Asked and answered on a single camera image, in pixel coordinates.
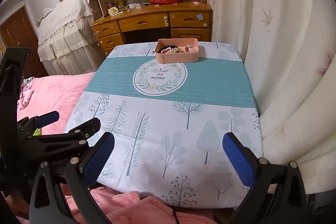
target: metal screw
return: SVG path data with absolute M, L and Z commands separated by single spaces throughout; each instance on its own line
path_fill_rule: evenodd
M 40 167 L 45 168 L 48 166 L 48 163 L 46 161 L 41 162 Z
M 260 162 L 261 164 L 267 164 L 267 163 L 268 163 L 268 160 L 267 160 L 266 158 L 264 158 L 264 157 L 261 157 L 261 158 L 259 159 L 259 162 Z
M 291 161 L 289 163 L 289 165 L 292 167 L 292 168 L 297 168 L 297 163 L 295 161 Z
M 70 163 L 71 164 L 77 164 L 79 162 L 79 158 L 77 158 L 77 157 L 73 157 L 73 158 L 71 158 L 71 160 L 70 160 Z

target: jewelry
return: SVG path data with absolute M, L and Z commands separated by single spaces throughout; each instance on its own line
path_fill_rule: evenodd
M 166 50 L 166 49 L 174 49 L 174 48 L 179 48 L 178 46 L 175 46 L 175 45 L 168 45 L 168 46 L 164 46 L 164 47 L 162 47 L 161 49 L 159 49 L 159 53 L 161 53 L 161 54 L 163 54 L 164 52 L 164 50 Z
M 196 52 L 196 49 L 194 48 L 193 45 L 187 45 L 185 47 L 185 52 L 188 52 L 188 53 L 195 53 Z
M 168 50 L 166 53 L 184 53 L 184 51 L 181 50 L 180 48 L 176 47 L 176 48 L 172 48 L 172 49 Z

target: blue gripper pad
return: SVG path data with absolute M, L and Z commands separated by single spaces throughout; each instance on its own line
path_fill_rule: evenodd
M 86 187 L 96 183 L 113 149 L 114 136 L 109 132 L 105 132 L 95 146 L 90 148 L 89 153 L 79 165 L 79 170 L 83 174 L 83 183 Z
M 59 119 L 59 113 L 57 111 L 52 111 L 37 117 L 34 122 L 34 127 L 42 128 L 53 122 L 57 122 L 58 119 Z
M 249 148 L 244 147 L 231 132 L 223 136 L 223 149 L 241 182 L 253 187 L 259 169 L 256 156 Z

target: pink tray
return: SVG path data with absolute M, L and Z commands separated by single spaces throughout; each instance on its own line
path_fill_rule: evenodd
M 175 53 L 175 54 L 160 54 L 159 50 L 168 45 L 176 45 L 185 52 L 187 45 L 193 45 L 196 52 L 194 53 Z M 167 63 L 194 63 L 198 60 L 198 41 L 196 38 L 172 38 L 159 39 L 155 48 L 156 61 L 159 64 Z

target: tablecloth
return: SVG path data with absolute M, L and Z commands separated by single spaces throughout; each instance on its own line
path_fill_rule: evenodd
M 156 43 L 117 46 L 78 101 L 66 131 L 97 117 L 115 136 L 98 182 L 169 205 L 238 206 L 247 193 L 221 146 L 233 132 L 263 155 L 251 85 L 236 48 L 199 42 L 196 63 L 158 64 Z

